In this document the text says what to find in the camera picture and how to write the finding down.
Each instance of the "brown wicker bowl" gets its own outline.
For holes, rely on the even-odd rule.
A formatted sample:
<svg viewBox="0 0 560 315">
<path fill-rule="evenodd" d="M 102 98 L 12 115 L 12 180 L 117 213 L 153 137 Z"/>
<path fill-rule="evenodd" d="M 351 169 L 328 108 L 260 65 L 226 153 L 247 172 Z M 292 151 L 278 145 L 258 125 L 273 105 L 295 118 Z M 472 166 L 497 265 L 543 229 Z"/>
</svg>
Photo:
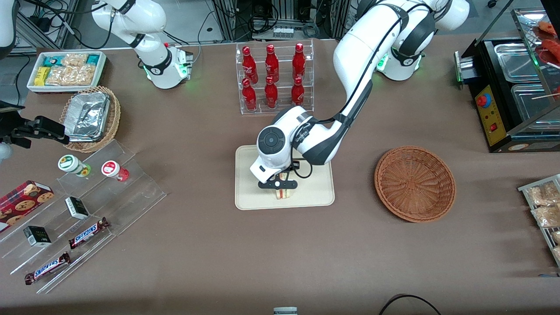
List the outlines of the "brown wicker bowl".
<svg viewBox="0 0 560 315">
<path fill-rule="evenodd" d="M 91 87 L 89 89 L 80 91 L 76 94 L 85 94 L 85 93 L 93 93 L 93 92 L 103 92 L 107 93 L 111 97 L 111 103 L 109 104 L 109 113 L 107 114 L 107 124 L 105 126 L 105 134 L 100 141 L 97 142 L 70 142 L 69 144 L 65 145 L 67 149 L 73 151 L 79 151 L 82 153 L 91 153 L 95 152 L 113 140 L 115 137 L 116 131 L 119 128 L 119 120 L 120 120 L 120 104 L 119 100 L 116 99 L 115 94 L 103 86 L 96 86 Z M 66 106 L 62 110 L 62 115 L 60 115 L 59 122 L 64 123 L 64 118 L 66 117 L 66 112 L 68 111 L 68 106 L 70 105 L 70 98 L 66 102 Z"/>
<path fill-rule="evenodd" d="M 375 189 L 383 204 L 411 222 L 442 218 L 455 202 L 455 179 L 432 152 L 417 146 L 389 150 L 377 163 Z"/>
</svg>

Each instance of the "brown tablecloth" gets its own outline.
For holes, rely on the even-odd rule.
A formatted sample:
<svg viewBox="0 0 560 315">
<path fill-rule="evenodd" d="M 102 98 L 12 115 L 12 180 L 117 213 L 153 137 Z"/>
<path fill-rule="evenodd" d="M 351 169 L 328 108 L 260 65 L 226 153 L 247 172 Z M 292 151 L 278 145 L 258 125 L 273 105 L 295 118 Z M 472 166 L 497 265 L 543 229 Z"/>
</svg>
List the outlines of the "brown tablecloth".
<svg viewBox="0 0 560 315">
<path fill-rule="evenodd" d="M 558 154 L 488 153 L 468 91 L 453 86 L 452 53 L 472 38 L 435 37 L 406 82 L 374 75 L 332 162 L 331 206 L 262 211 L 234 205 L 235 150 L 271 119 L 239 113 L 235 45 L 205 46 L 193 79 L 171 90 L 146 79 L 134 51 L 106 50 L 101 83 L 122 106 L 116 138 L 170 194 L 47 295 L 0 265 L 0 313 L 376 314 L 411 293 L 444 314 L 558 314 L 560 279 L 537 277 L 554 262 L 516 190 L 560 173 Z M 335 47 L 315 41 L 320 119 L 345 98 Z M 67 99 L 30 93 L 24 117 L 58 119 Z M 457 199 L 440 221 L 407 223 L 380 203 L 374 167 L 401 145 L 425 147 L 453 171 Z M 65 153 L 48 140 L 16 147 L 0 165 L 0 194 L 27 179 L 51 183 Z"/>
</svg>

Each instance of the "beige tray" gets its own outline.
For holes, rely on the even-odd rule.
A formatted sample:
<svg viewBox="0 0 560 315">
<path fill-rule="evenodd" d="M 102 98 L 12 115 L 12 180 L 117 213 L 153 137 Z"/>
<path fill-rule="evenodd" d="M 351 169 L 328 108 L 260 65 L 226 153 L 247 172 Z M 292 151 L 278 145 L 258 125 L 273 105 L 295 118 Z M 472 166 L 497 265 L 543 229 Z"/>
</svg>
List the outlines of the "beige tray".
<svg viewBox="0 0 560 315">
<path fill-rule="evenodd" d="M 330 162 L 313 166 L 310 178 L 301 179 L 292 172 L 290 179 L 295 179 L 298 187 L 292 191 L 290 198 L 278 200 L 275 190 L 257 186 L 258 180 L 249 170 L 258 155 L 256 145 L 240 146 L 235 151 L 235 206 L 239 210 L 329 206 L 334 202 Z M 293 157 L 301 158 L 301 154 L 294 150 Z M 303 161 L 298 172 L 306 175 L 309 174 L 309 169 L 309 164 Z"/>
</svg>

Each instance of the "robotic arm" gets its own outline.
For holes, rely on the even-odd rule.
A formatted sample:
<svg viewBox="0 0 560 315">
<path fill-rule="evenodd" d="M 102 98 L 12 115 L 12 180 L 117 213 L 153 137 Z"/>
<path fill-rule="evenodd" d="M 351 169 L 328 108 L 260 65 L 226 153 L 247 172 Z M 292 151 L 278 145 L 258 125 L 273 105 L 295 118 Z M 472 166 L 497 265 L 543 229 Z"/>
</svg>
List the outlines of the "robotic arm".
<svg viewBox="0 0 560 315">
<path fill-rule="evenodd" d="M 165 30 L 167 19 L 164 9 L 152 0 L 96 1 L 92 12 L 97 25 L 130 45 L 142 63 L 153 84 L 170 89 L 190 78 L 193 55 L 175 47 L 166 47 L 160 33 Z"/>
<path fill-rule="evenodd" d="M 272 124 L 259 133 L 259 157 L 250 167 L 251 172 L 261 183 L 270 183 L 277 174 L 292 167 L 292 148 L 311 165 L 331 161 L 371 92 L 371 76 L 379 60 L 389 52 L 384 74 L 394 80 L 409 78 L 436 28 L 453 30 L 468 13 L 465 0 L 362 0 L 358 7 L 360 19 L 342 38 L 333 57 L 346 91 L 346 104 L 323 121 L 301 106 L 278 113 Z M 330 128 L 325 126 L 327 123 L 332 123 Z"/>
</svg>

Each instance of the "snickers bar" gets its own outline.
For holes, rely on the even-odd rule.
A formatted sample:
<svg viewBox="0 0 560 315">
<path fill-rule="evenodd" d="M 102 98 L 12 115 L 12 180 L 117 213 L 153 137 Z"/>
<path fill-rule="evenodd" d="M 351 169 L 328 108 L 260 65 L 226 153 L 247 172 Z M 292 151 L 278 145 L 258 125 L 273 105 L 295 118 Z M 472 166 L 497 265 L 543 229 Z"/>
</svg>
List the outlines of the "snickers bar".
<svg viewBox="0 0 560 315">
<path fill-rule="evenodd" d="M 70 255 L 68 255 L 68 253 L 64 253 L 62 254 L 62 256 L 49 262 L 48 264 L 41 267 L 40 269 L 37 269 L 35 272 L 30 272 L 29 274 L 25 275 L 25 284 L 30 285 L 35 281 L 39 280 L 39 278 L 41 278 L 42 276 L 62 266 L 63 264 L 65 263 L 70 264 L 71 262 L 72 261 L 70 261 Z"/>
<path fill-rule="evenodd" d="M 109 226 L 109 222 L 107 222 L 107 219 L 103 217 L 103 219 L 97 221 L 89 229 L 83 231 L 74 239 L 69 240 L 68 242 L 70 243 L 70 248 L 74 249 L 78 247 L 79 245 L 81 245 L 82 243 L 84 243 L 85 241 L 87 241 L 88 239 L 90 239 L 95 234 L 99 233 L 101 230 L 105 229 L 108 226 Z"/>
</svg>

